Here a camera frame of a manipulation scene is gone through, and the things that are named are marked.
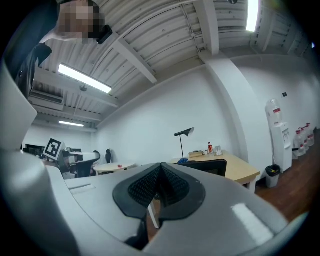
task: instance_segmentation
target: black lamp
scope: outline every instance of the black lamp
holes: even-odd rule
[[[180,136],[180,143],[181,143],[181,151],[182,151],[182,162],[184,163],[185,162],[185,157],[184,157],[184,150],[182,148],[182,141],[181,141],[181,135],[185,135],[185,136],[189,136],[191,135],[193,132],[194,132],[195,128],[190,128],[188,130],[184,130],[184,131],[180,131],[180,132],[177,132],[174,136],[177,137],[177,136]]]

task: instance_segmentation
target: ceiling light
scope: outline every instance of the ceiling light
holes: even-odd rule
[[[78,123],[72,123],[72,122],[63,122],[63,121],[59,121],[60,124],[62,125],[68,125],[68,126],[79,126],[79,127],[84,127],[83,124],[78,124]]]
[[[93,78],[79,72],[76,71],[70,67],[67,67],[64,64],[60,64],[59,66],[59,73],[64,74],[68,77],[71,77],[73,79],[76,79],[82,83],[85,83],[88,86],[94,87],[100,91],[103,91],[104,93],[108,94],[111,91],[111,87],[97,81],[94,80]]]
[[[259,0],[248,0],[248,18],[246,21],[246,30],[255,32],[258,19]]]

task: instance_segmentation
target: red bottle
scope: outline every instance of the red bottle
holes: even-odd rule
[[[212,154],[214,151],[214,148],[212,147],[211,143],[208,143],[208,154]]]

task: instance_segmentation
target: black jacket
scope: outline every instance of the black jacket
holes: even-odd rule
[[[59,11],[60,5],[55,0],[40,1],[19,26],[4,53],[8,70],[27,99],[33,87],[37,60],[40,65],[52,53],[39,42],[55,28]]]

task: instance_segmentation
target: wooden table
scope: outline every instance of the wooden table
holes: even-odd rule
[[[134,162],[129,162],[129,163],[113,162],[113,163],[99,164],[95,166],[93,170],[95,170],[96,175],[98,176],[99,173],[123,171],[126,169],[130,169],[135,165],[136,164]]]
[[[247,185],[247,188],[252,193],[255,193],[256,177],[260,174],[260,171],[257,170],[252,165],[241,160],[235,155],[228,153],[225,150],[223,150],[222,153],[223,155],[219,155],[219,156],[214,156],[213,154],[209,154],[209,155],[203,155],[203,156],[188,158],[188,159],[189,161],[196,161],[196,162],[211,161],[211,160],[218,160],[218,159],[226,160],[225,177],[235,182],[238,182],[241,185]],[[178,163],[179,160],[180,158],[173,159],[171,160],[171,163],[176,164]]]

